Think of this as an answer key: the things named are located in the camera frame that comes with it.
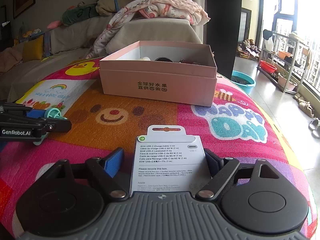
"metal shelf rack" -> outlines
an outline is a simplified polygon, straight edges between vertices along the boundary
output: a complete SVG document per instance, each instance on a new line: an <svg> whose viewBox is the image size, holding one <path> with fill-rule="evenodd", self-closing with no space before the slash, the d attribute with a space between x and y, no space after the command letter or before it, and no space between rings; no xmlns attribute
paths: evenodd
<svg viewBox="0 0 320 240"><path fill-rule="evenodd" d="M295 39L295 38L291 38L291 37L288 37L288 36L285 36L285 35L282 35L282 34L279 34L279 33L276 33L276 32L272 32L272 35L274 36L273 51L269 51L269 50L267 50L267 49L265 48L265 39L263 39L262 49L261 49L261 52L260 52L260 58L259 58L259 62L258 62L257 68L258 68L262 73L264 73L264 74L271 80L271 82L272 82L277 88L279 88L279 89L281 90L281 92L282 92L283 94L284 94L284 93L296 94L296 93L299 92L299 89L300 89L300 86L301 86L302 82L300 82L300 84L298 85L297 91L293 91L293 90L287 89L288 83L289 83L290 78L291 78L291 76L292 76L292 71L293 71L293 69L298 69L300 72L302 72L302 78L301 78L301 80L304 79L304 76L305 76L305 74L306 74L306 68L307 68L307 67L305 66L304 69L302 69L302 68L296 67L296 66L294 65L294 63L296 62L296 56L297 56L297 52L298 52L298 47L299 47L299 46L302 46L302 47L304 47L304 48L306 48L306 49L308 49L308 50L309 50L309 47L306 46L305 44L303 44L303 43L302 43L301 41L299 41L298 39ZM291 63L288 63L288 62L286 62L285 60L281 59L281 58L277 55L277 53L276 53L276 51L278 51L278 49L279 49L278 47L279 47L279 39L280 39L280 37L286 38L286 39L288 39L288 40L290 40L290 41L293 41L293 43L294 43L293 54L292 54L292 62L291 62ZM283 88L282 86L280 86L280 85L278 84L278 82L277 82L276 80L274 80L269 73L267 73L266 71L264 71L264 70L260 67L260 61L261 61L261 59L262 59L263 51L267 52L267 53L266 53L267 56L266 56L266 58L265 58L265 61L266 61L266 59L268 58L268 55L271 54L271 56L272 56L271 62L272 62L272 63L274 62L274 59L276 58L278 61L281 61L282 63L289 64L289 71L288 71L288 72L289 72L289 77L288 77L288 79L287 79L287 82L286 82L284 88Z"/></svg>

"rainbow print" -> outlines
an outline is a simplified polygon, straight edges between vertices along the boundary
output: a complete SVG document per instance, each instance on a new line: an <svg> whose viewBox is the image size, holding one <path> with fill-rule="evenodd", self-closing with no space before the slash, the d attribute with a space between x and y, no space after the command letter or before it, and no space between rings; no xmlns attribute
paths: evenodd
<svg viewBox="0 0 320 240"><path fill-rule="evenodd" d="M64 85L64 84L58 84L58 85L54 85L54 86L50 87L50 89L53 89L53 88L66 89L66 88L67 88L67 85Z"/></svg>

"teal plastic part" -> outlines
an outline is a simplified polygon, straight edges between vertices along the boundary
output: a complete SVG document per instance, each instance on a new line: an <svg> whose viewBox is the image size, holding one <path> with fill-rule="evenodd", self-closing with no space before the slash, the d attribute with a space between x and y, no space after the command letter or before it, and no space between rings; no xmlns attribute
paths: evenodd
<svg viewBox="0 0 320 240"><path fill-rule="evenodd" d="M58 118L58 119L66 119L66 117L63 117L60 110L58 108L52 107L47 109L44 112L44 117L47 118Z"/></svg>
<svg viewBox="0 0 320 240"><path fill-rule="evenodd" d="M67 119L66 117L63 117L62 114L61 114L61 111L58 108L55 108L55 107L47 109L44 112L44 117L46 117L46 118L56 118L56 119ZM45 135L41 136L41 141L33 142L33 144L39 146L43 142L43 140L48 136L48 134L49 133L47 132Z"/></svg>
<svg viewBox="0 0 320 240"><path fill-rule="evenodd" d="M48 136L48 134L49 133L46 133L45 135L41 136L41 141L33 142L33 144L39 146L43 142L43 140Z"/></svg>

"pink cardboard box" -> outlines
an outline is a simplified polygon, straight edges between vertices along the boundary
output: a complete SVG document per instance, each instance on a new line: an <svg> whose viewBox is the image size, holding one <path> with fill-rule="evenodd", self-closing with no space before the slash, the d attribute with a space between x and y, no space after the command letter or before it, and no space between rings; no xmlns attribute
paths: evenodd
<svg viewBox="0 0 320 240"><path fill-rule="evenodd" d="M188 42L137 41L100 60L99 71L105 94L199 106L212 105L217 83L210 46Z"/></svg>

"red basin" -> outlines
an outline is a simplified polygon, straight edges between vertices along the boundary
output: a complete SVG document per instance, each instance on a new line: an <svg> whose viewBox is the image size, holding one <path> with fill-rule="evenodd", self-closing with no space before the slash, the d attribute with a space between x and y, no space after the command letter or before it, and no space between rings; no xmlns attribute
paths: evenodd
<svg viewBox="0 0 320 240"><path fill-rule="evenodd" d="M272 64L268 63L268 62L265 62L263 60L260 61L260 67L265 71L265 72L268 72L268 73L273 73L277 70L277 68L275 66L273 66Z"/></svg>

